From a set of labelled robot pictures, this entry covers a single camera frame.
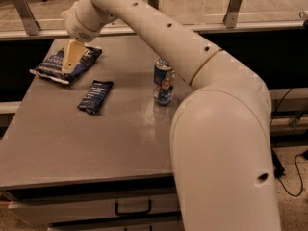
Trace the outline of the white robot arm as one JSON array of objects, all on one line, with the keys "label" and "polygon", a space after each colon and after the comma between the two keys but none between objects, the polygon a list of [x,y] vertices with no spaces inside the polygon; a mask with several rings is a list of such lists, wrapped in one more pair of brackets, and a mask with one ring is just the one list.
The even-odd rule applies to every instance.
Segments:
[{"label": "white robot arm", "polygon": [[83,42],[121,19],[193,92],[170,154],[185,231],[281,231],[270,149],[270,92],[250,68],[142,0],[79,0],[65,28]]}]

